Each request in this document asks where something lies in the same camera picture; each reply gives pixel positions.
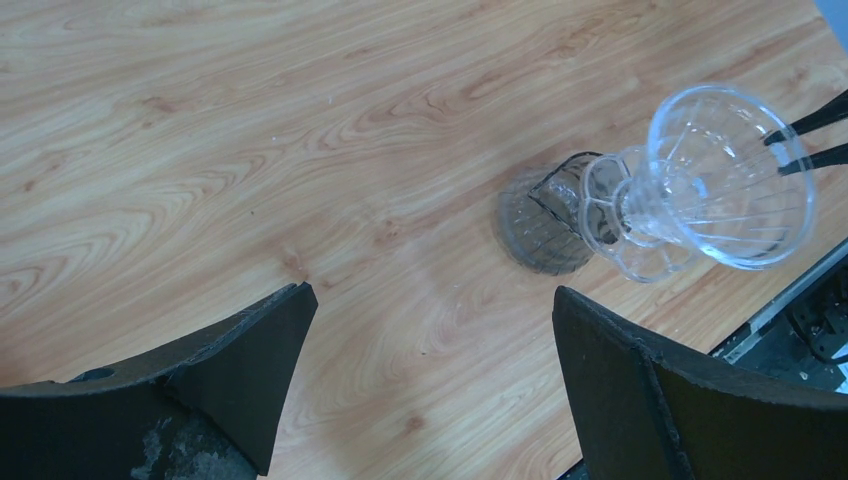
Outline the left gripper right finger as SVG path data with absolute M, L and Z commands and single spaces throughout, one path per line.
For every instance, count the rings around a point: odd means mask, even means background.
M 552 322 L 593 479 L 843 479 L 847 398 L 745 370 L 576 290 Z

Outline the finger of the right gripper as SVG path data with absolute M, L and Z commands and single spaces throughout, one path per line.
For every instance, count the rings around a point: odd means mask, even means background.
M 790 137 L 801 136 L 846 119 L 847 94 L 847 90 L 843 91 L 816 111 L 768 134 L 763 144 L 768 146 L 783 142 Z
M 778 168 L 778 173 L 783 176 L 809 171 L 819 168 L 825 168 L 837 165 L 847 164 L 848 145 L 838 145 L 827 150 L 814 153 L 802 159 L 793 160 L 785 166 Z

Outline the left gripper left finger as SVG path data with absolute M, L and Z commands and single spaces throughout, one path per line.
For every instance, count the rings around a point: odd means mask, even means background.
M 5 479 L 255 479 L 269 472 L 318 307 L 306 283 L 66 382 L 1 391 Z

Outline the clear glass dripper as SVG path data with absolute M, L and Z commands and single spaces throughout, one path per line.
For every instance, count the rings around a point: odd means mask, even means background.
M 642 283 L 703 257 L 767 270 L 813 235 L 812 168 L 797 130 L 761 99 L 728 85 L 695 85 L 660 104 L 641 144 L 586 166 L 577 230 Z

